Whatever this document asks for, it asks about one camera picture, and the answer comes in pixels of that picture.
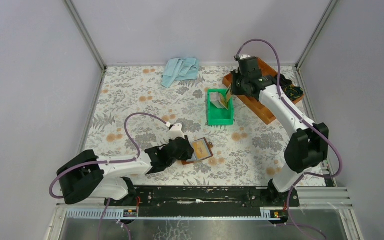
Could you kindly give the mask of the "orange gold credit card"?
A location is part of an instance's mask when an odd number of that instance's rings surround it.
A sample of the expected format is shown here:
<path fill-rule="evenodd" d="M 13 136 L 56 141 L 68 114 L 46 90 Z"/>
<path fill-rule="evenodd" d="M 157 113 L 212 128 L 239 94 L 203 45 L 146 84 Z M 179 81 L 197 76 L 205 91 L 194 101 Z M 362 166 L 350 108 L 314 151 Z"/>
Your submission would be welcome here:
<path fill-rule="evenodd" d="M 191 147 L 194 150 L 193 156 L 190 159 L 192 162 L 203 161 L 213 156 L 210 144 L 206 138 L 201 138 L 193 141 Z"/>

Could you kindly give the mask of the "silver credit card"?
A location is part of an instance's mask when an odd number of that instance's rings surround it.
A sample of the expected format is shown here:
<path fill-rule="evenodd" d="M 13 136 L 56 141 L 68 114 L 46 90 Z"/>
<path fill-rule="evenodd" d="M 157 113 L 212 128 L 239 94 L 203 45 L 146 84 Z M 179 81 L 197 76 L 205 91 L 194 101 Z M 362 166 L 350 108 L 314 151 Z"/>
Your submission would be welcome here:
<path fill-rule="evenodd" d="M 225 97 L 218 91 L 209 94 L 210 102 L 218 109 L 228 109 Z"/>

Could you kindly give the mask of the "brown leather card holder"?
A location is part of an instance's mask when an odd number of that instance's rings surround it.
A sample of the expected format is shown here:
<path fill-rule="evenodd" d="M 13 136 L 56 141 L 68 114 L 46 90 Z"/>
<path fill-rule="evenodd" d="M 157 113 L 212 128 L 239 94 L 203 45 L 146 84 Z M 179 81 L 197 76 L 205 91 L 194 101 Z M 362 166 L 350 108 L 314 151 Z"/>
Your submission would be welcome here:
<path fill-rule="evenodd" d="M 181 161 L 182 165 L 189 165 L 198 163 L 214 156 L 212 149 L 214 147 L 213 143 L 208 141 L 205 137 L 197 139 L 191 142 L 191 146 L 194 150 L 193 156 L 189 160 Z"/>

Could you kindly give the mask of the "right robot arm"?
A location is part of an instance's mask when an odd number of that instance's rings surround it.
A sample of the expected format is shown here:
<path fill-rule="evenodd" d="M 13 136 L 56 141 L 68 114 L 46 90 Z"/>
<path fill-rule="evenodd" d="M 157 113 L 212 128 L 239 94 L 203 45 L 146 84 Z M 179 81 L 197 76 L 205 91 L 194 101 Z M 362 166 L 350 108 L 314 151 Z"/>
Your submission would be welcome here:
<path fill-rule="evenodd" d="M 269 109 L 290 137 L 284 152 L 286 164 L 269 182 L 266 193 L 267 201 L 279 206 L 287 199 L 286 192 L 301 176 L 327 159 L 329 129 L 302 113 L 278 88 L 273 76 L 264 76 L 257 57 L 242 55 L 235 59 L 238 69 L 231 73 L 232 94 L 255 99 Z"/>

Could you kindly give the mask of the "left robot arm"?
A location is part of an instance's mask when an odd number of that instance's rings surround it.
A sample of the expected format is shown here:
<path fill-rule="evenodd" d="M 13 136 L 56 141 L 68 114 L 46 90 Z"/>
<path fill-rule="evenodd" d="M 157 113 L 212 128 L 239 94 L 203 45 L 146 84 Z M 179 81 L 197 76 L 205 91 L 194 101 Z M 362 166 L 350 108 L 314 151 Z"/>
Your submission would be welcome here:
<path fill-rule="evenodd" d="M 88 149 L 58 169 L 53 183 L 59 183 L 62 192 L 59 198 L 67 205 L 92 197 L 112 199 L 128 206 L 136 196 L 130 175 L 163 172 L 177 161 L 192 159 L 194 153 L 187 137 L 148 148 L 139 157 L 100 158 Z"/>

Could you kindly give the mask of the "orange compartment tray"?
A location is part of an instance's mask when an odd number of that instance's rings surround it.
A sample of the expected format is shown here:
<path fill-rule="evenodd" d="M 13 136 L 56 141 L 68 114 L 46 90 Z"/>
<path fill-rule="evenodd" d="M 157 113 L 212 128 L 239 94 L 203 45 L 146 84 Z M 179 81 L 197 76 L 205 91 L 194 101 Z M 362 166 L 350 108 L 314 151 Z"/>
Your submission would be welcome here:
<path fill-rule="evenodd" d="M 266 62 L 258 58 L 258 66 L 261 70 L 261 73 L 263 76 L 272 76 L 275 77 L 278 72 L 273 69 L 271 66 L 269 66 Z M 294 104 L 299 103 L 304 95 L 297 100 L 293 101 Z M 254 113 L 256 114 L 266 125 L 269 125 L 274 120 L 276 120 L 276 117 L 273 115 L 273 113 L 265 107 L 263 104 L 258 102 L 252 97 L 247 97 L 244 95 L 239 95 L 238 98 Z"/>

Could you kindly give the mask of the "dark rolled sock top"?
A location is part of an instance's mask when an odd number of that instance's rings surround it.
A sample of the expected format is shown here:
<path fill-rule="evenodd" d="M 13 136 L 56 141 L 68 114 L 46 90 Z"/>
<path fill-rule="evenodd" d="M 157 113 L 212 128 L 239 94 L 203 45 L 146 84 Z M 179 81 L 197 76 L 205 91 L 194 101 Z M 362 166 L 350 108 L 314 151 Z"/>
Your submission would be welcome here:
<path fill-rule="evenodd" d="M 279 86 L 284 92 L 293 84 L 293 82 L 290 79 L 287 79 L 283 74 L 278 73 L 274 78 L 276 84 L 279 80 Z"/>

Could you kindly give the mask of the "dark rolled sock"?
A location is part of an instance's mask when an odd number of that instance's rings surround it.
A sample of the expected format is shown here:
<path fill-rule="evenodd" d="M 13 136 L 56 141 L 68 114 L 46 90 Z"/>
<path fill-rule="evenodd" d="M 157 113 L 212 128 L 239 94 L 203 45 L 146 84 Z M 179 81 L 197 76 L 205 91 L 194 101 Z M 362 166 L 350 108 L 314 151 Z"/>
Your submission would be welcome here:
<path fill-rule="evenodd" d="M 288 86 L 283 89 L 286 96 L 293 102 L 304 95 L 304 91 L 299 86 Z"/>
<path fill-rule="evenodd" d="M 287 79 L 283 74 L 278 73 L 274 78 L 276 84 L 279 80 L 279 86 L 284 92 L 293 84 L 293 82 L 290 79 Z"/>

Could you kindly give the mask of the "green plastic basket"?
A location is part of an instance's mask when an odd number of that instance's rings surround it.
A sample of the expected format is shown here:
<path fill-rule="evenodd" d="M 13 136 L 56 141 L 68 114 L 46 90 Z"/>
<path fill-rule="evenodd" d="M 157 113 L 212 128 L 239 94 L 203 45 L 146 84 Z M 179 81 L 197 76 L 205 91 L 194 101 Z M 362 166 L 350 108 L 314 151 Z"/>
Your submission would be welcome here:
<path fill-rule="evenodd" d="M 206 96 L 206 119 L 209 126 L 229 126 L 234 123 L 234 105 L 233 98 L 227 96 L 227 89 L 213 88 L 207 91 Z M 211 94 L 216 93 L 224 97 L 227 102 L 227 109 L 224 107 L 217 108 L 213 103 L 211 103 L 210 98 Z"/>

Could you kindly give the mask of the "dark rolled sock right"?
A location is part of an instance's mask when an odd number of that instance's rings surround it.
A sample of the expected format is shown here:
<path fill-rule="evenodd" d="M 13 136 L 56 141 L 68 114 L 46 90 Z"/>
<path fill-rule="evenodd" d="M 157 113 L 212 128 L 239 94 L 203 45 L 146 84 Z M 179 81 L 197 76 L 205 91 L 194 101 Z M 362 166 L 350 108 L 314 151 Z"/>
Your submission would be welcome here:
<path fill-rule="evenodd" d="M 293 102 L 304 95 L 304 91 L 299 86 L 288 86 L 283 89 L 286 96 Z"/>

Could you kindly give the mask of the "floral table mat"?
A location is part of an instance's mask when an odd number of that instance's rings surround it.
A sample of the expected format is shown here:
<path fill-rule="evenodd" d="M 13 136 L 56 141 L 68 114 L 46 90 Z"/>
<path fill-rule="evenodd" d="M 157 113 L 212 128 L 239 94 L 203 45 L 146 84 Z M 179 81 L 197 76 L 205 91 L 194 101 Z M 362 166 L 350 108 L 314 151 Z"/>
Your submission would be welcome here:
<path fill-rule="evenodd" d="M 232 66 L 202 66 L 195 80 L 161 84 L 163 67 L 113 66 L 106 71 L 85 149 L 99 156 L 135 155 L 164 144 L 164 122 L 180 123 L 190 140 L 212 142 L 213 157 L 163 172 L 133 175 L 135 185 L 265 186 L 286 165 L 289 136 L 278 121 L 265 124 L 233 98 L 233 125 L 207 123 L 207 92 L 223 89 Z"/>

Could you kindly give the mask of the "light blue cloth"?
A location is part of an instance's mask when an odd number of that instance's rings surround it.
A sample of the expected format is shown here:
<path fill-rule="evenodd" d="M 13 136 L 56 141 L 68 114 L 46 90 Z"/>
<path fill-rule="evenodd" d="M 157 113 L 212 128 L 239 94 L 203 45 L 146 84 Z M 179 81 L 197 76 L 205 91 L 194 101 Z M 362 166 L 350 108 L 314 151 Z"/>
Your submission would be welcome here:
<path fill-rule="evenodd" d="M 199 68 L 200 61 L 197 58 L 172 58 L 164 68 L 161 85 L 169 88 L 175 81 L 196 80 Z"/>

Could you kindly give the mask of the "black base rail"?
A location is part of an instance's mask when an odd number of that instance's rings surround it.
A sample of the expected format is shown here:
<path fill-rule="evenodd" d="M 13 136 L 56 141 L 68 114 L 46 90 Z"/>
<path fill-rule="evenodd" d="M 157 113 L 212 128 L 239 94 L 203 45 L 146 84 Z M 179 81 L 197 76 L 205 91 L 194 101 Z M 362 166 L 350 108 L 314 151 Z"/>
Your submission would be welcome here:
<path fill-rule="evenodd" d="M 111 207 L 133 207 L 140 217 L 252 218 L 262 210 L 283 212 L 299 207 L 296 190 L 273 198 L 266 187 L 250 186 L 137 186 L 132 197 L 104 200 Z"/>

